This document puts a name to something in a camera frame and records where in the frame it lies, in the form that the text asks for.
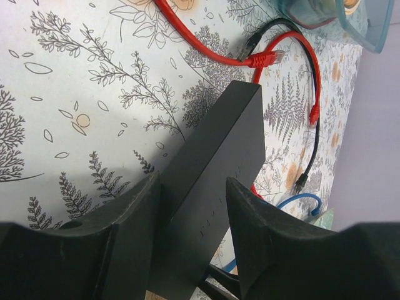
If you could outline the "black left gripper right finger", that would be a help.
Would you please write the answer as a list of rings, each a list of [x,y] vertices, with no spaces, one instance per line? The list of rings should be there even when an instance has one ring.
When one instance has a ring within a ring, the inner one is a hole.
[[[334,232],[301,221],[226,180],[243,299],[398,299],[399,224]]]

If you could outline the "black network switch box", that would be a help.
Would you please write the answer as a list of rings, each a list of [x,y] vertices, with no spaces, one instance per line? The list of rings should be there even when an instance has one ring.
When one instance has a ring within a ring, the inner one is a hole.
[[[228,231],[226,179],[250,187],[264,160],[262,87],[233,81],[161,172],[151,292],[192,296]]]

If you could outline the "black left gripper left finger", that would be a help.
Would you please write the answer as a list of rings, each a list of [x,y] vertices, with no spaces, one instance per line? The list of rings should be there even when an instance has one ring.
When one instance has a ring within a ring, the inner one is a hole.
[[[161,183],[131,190],[59,229],[1,223],[2,299],[144,299]]]

